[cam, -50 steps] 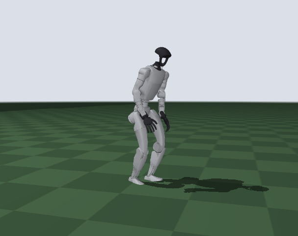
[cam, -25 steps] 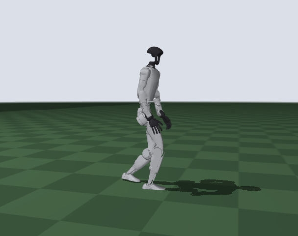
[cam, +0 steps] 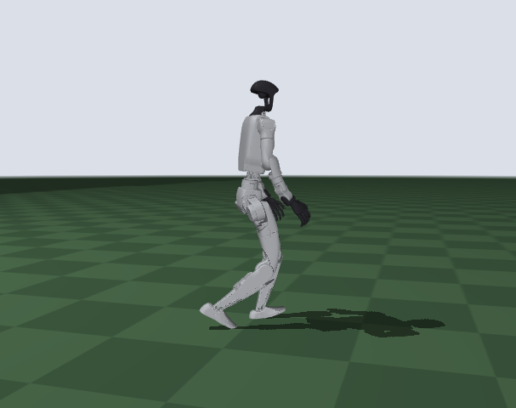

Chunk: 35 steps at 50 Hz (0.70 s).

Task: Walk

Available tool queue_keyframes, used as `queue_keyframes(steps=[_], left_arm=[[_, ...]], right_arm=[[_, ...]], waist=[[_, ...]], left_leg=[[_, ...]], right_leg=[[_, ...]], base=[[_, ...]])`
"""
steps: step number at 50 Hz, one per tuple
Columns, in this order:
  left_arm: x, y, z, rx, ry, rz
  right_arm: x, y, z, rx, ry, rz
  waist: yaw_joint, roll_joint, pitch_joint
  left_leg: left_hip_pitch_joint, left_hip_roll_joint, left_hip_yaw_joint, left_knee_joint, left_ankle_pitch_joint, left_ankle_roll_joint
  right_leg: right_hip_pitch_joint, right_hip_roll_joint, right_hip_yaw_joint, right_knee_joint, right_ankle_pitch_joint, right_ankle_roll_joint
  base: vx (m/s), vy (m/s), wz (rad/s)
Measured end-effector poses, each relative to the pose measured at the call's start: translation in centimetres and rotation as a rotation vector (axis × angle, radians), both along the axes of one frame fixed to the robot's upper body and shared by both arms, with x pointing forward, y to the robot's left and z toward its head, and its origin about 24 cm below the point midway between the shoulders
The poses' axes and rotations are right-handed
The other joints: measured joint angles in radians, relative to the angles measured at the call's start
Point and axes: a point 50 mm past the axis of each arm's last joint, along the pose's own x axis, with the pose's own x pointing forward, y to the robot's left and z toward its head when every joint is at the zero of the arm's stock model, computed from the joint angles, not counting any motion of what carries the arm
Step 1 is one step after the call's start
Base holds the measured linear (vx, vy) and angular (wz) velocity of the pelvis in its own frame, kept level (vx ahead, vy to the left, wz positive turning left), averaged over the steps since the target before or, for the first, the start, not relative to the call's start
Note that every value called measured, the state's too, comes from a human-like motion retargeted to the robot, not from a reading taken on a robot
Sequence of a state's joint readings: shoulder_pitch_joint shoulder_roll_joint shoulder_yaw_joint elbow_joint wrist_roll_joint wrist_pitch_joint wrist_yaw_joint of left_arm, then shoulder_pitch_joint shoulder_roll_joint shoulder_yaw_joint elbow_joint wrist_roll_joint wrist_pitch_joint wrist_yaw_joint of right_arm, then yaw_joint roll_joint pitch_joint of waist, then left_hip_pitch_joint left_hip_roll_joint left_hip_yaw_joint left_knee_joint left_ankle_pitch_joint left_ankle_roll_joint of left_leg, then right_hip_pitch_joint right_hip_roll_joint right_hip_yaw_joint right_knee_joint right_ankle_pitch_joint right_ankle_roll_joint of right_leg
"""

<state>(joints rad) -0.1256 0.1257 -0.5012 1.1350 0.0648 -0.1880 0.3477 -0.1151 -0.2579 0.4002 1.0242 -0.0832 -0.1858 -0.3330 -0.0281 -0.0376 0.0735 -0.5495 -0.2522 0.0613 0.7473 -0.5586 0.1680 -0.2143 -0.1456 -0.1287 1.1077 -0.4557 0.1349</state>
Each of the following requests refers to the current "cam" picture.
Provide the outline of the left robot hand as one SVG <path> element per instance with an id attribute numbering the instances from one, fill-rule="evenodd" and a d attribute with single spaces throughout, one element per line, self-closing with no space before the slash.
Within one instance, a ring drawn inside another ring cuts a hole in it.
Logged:
<path id="1" fill-rule="evenodd" d="M 284 205 L 283 205 L 282 203 L 280 203 L 279 201 L 276 201 L 274 198 L 270 198 L 270 197 L 271 197 L 271 195 L 269 194 L 269 192 L 268 192 L 266 189 L 264 189 L 264 193 L 265 193 L 268 197 L 266 197 L 266 198 L 265 198 L 265 199 L 263 199 L 262 201 L 267 201 L 267 202 L 269 203 L 269 205 L 270 205 L 270 207 L 271 207 L 271 210 L 272 210 L 273 214 L 275 215 L 275 221 L 278 221 L 278 218 L 277 218 L 277 215 L 276 215 L 276 213 L 275 213 L 275 212 L 277 212 L 277 214 L 278 214 L 278 216 L 279 216 L 280 220 L 281 220 L 281 214 L 282 214 L 282 217 L 284 218 L 284 216 L 285 216 L 285 215 L 284 215 L 284 212 L 283 212 L 283 211 L 282 211 L 282 209 L 278 206 L 278 205 L 280 205 L 283 209 L 285 209 Z M 281 214 L 280 214 L 280 212 L 278 211 L 278 209 L 277 209 L 277 208 L 279 209 L 279 211 L 281 212 Z"/>

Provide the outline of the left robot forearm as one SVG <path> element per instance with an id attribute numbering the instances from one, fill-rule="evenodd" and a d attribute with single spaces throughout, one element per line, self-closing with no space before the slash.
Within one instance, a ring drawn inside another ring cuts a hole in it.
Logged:
<path id="1" fill-rule="evenodd" d="M 251 177 L 251 175 L 249 176 Z M 260 180 L 258 180 L 258 189 L 262 191 L 262 200 L 265 199 L 266 197 L 268 197 L 265 193 L 264 193 L 264 183 L 261 182 L 261 177 L 259 175 L 259 173 L 253 173 L 253 177 L 259 177 Z"/>

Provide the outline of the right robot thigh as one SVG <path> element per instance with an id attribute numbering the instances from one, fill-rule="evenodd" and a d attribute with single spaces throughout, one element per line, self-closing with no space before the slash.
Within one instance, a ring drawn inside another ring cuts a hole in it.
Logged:
<path id="1" fill-rule="evenodd" d="M 280 253 L 279 231 L 275 216 L 269 203 L 267 201 L 260 201 L 256 197 L 247 200 L 246 210 L 252 222 L 263 220 L 258 223 L 257 233 L 261 248 L 264 250 L 265 260 L 258 263 L 255 270 L 263 264 L 268 264 L 272 267 L 274 276 Z M 268 281 L 270 281 L 273 276 Z"/>

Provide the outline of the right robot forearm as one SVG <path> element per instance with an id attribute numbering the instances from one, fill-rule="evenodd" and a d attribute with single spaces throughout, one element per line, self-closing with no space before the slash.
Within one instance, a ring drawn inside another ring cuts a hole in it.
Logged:
<path id="1" fill-rule="evenodd" d="M 269 164 L 271 172 L 268 174 L 268 178 L 275 189 L 275 193 L 279 196 L 280 200 L 282 196 L 285 196 L 287 200 L 290 201 L 292 199 L 292 193 L 288 190 L 286 183 L 281 176 L 282 173 L 278 159 L 275 156 L 270 157 Z"/>

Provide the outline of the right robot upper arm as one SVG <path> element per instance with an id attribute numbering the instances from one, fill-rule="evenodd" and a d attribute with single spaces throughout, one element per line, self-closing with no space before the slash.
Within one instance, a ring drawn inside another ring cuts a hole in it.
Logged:
<path id="1" fill-rule="evenodd" d="M 273 149 L 275 147 L 275 121 L 268 118 L 258 119 L 258 132 L 261 140 L 262 161 L 261 167 L 269 171 L 271 170 L 269 159 L 273 156 Z"/>

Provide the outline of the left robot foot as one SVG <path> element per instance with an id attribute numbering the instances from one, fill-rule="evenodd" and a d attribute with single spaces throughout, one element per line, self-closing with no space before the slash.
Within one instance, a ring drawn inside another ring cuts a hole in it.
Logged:
<path id="1" fill-rule="evenodd" d="M 263 308 L 261 308 L 263 309 Z M 260 310 L 260 308 L 258 309 Z M 257 308 L 255 310 L 252 310 L 249 314 L 250 319 L 264 319 L 269 318 L 278 314 L 281 314 L 286 311 L 285 306 L 279 306 L 279 307 L 270 307 L 266 306 L 263 311 L 258 311 Z"/>

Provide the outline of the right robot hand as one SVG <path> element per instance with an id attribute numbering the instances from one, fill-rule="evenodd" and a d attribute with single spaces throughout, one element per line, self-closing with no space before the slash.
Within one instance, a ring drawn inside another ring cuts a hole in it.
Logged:
<path id="1" fill-rule="evenodd" d="M 307 205 L 305 205 L 301 201 L 295 201 L 295 196 L 292 195 L 292 199 L 289 201 L 285 196 L 281 197 L 281 201 L 285 203 L 287 206 L 291 206 L 292 210 L 296 215 L 298 215 L 301 220 L 301 227 L 306 225 L 310 219 L 310 213 L 308 211 Z"/>

